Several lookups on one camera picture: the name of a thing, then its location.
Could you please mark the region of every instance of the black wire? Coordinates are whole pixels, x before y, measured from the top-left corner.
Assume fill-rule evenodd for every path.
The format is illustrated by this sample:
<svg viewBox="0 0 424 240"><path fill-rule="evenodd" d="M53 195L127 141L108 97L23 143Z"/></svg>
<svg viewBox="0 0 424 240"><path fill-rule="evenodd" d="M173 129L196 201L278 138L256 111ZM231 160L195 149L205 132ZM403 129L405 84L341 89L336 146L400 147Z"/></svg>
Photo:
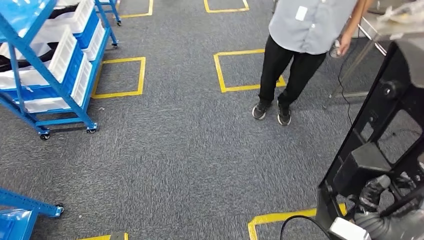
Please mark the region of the black wire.
<svg viewBox="0 0 424 240"><path fill-rule="evenodd" d="M310 217L308 217L308 216L303 216L303 215L295 215L295 216L291 216L291 217L287 218L287 219L284 221L284 223L282 224L282 227L281 227L280 235L279 235L279 239L280 239L280 240L283 240L284 228L286 227L287 223L288 223L290 220L292 220L292 219L307 219L307 220L311 221L311 222L312 222L312 223L314 223L316 226L318 226L318 228L319 228L319 229L321 229L321 231L325 234L325 236L326 236L328 239L330 239L330 240L331 240L330 234L327 232L327 230L326 230L323 226L321 226L321 225L320 225L320 224L319 224L319 223L318 223L315 219L310 218Z"/></svg>
<svg viewBox="0 0 424 240"><path fill-rule="evenodd" d="M358 28L357 31L358 31L358 35L357 35L357 38L355 40L355 46L354 46L354 48L351 48L350 49L349 53L347 54L347 56L343 60L343 63L340 66L340 71L338 72L338 76L337 76L338 84L340 84L340 87L341 87L341 96L343 97L343 99L347 103L347 117L349 118L350 125L353 125L354 124L354 122L352 121L352 118L351 118L351 103L345 97L345 87L343 86L342 81L340 80L340 78L341 78L341 75L342 75L343 67L345 66L345 64L348 61L348 59L351 56L351 54L353 52L355 52L355 50L358 48L358 45L359 45L359 41L358 40L359 40L359 36L360 36L360 30L359 30L359 28Z"/></svg>

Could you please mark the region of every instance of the black cable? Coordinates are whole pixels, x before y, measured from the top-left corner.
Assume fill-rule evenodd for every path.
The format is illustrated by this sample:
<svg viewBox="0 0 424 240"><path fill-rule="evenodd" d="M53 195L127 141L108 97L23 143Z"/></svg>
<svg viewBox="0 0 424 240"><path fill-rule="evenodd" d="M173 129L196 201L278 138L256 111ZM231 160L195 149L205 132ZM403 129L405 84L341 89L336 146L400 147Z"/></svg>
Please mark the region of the black cable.
<svg viewBox="0 0 424 240"><path fill-rule="evenodd" d="M367 4L367 1L364 1L363 5L362 5L361 13L363 13L365 11L365 5L366 4ZM360 26L361 24L362 24L362 16L360 18L360 21L359 21L359 24L358 25ZM351 54L357 49L357 47L359 45L359 41L358 40L359 40L359 37L360 37L360 31L361 31L359 29L359 27L358 27L357 31L358 31L358 34L357 34L357 38L356 38L356 41L355 41L355 47L354 48L351 48L350 51L349 51L349 53L347 54L347 56L344 58L343 63L340 66L340 71L338 72L338 76L337 76L338 84L340 84L340 87L341 87L341 96L343 97L343 99L347 103L347 117L349 118L349 122L350 122L350 125L351 126L354 124L354 122L352 121L352 118L351 118L351 103L345 97L345 87L343 86L342 81L340 80L340 77L342 75L342 71L343 71L343 67L344 67L345 63L348 61L348 59L351 56Z"/></svg>
<svg viewBox="0 0 424 240"><path fill-rule="evenodd" d="M282 224L281 227L281 233L279 235L279 239L283 240L283 234L284 234L284 228L286 227L287 223L292 220L292 219L307 219L309 221L311 221L312 223L314 223L319 229L321 229L321 231L325 234L325 236L331 240L330 234L327 232L327 230L321 226L315 219L308 217L308 216L303 216L303 215L295 215L295 216L291 216L289 218L287 218L284 223Z"/></svg>

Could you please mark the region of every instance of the blue metal rack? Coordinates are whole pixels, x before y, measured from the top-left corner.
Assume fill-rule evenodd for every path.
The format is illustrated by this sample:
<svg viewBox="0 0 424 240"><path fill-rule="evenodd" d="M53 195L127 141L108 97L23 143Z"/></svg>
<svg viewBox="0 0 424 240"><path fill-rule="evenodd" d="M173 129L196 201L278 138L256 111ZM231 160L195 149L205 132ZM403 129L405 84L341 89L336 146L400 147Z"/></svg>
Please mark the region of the blue metal rack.
<svg viewBox="0 0 424 240"><path fill-rule="evenodd" d="M0 211L1 240L29 240L38 215L58 218L64 211L61 204L51 205L2 188L0 206L13 208Z"/></svg>
<svg viewBox="0 0 424 240"><path fill-rule="evenodd" d="M105 13L113 13L115 15L116 24L118 26L121 26L121 17L119 16L117 5L120 2L120 0L108 0L107 2L101 2L102 5L110 6L110 10L105 10Z"/></svg>
<svg viewBox="0 0 424 240"><path fill-rule="evenodd" d="M90 102L96 73L102 62L103 54L109 37L112 39L112 45L117 48L118 41L109 25L102 3L95 0L95 5L103 19L105 35L102 40L99 52L94 61L91 61L92 70L89 76L87 90L83 97L83 104L79 106L70 96L69 92L62 88L52 73L46 68L43 62L37 57L31 49L29 43L37 34L43 25L43 22L53 11L56 0L1 0L0 1L0 41L7 42L10 52L10 61L14 73L16 83L16 95L18 102L16 103L7 94L0 92L0 104L6 106L14 114L24 120L33 127L42 140L50 138L49 125L84 123L88 133L94 133L98 127L87 115L87 108ZM28 62L40 73L40 75L49 83L50 87L61 97L70 108L52 109L45 112L29 113L25 108L23 99L22 85L20 81L15 48L18 49ZM57 113L75 113L77 117L57 118L52 120L38 120L37 114L57 114Z"/></svg>

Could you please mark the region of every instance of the person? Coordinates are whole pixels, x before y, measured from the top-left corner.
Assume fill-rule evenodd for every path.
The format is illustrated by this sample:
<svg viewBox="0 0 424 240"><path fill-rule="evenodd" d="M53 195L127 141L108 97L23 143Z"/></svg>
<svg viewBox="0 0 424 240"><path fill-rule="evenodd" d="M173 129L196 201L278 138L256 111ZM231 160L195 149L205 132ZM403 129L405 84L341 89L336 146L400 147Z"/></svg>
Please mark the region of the person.
<svg viewBox="0 0 424 240"><path fill-rule="evenodd" d="M293 59L288 84L278 96L278 122L283 126L289 125L292 121L290 105L324 62L337 39L340 42L337 54L346 54L362 15L372 2L279 0L268 27L259 102L252 110L253 117L264 119L274 100L276 82Z"/></svg>

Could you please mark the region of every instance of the gray shirt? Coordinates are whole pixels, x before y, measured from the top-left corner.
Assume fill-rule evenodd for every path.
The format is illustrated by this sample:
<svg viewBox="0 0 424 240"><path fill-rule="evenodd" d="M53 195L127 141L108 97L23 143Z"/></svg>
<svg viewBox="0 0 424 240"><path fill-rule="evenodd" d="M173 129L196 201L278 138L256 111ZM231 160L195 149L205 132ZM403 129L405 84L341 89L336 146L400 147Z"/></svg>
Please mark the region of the gray shirt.
<svg viewBox="0 0 424 240"><path fill-rule="evenodd" d="M279 0L269 23L272 39L298 53L327 52L343 30L357 0Z"/></svg>

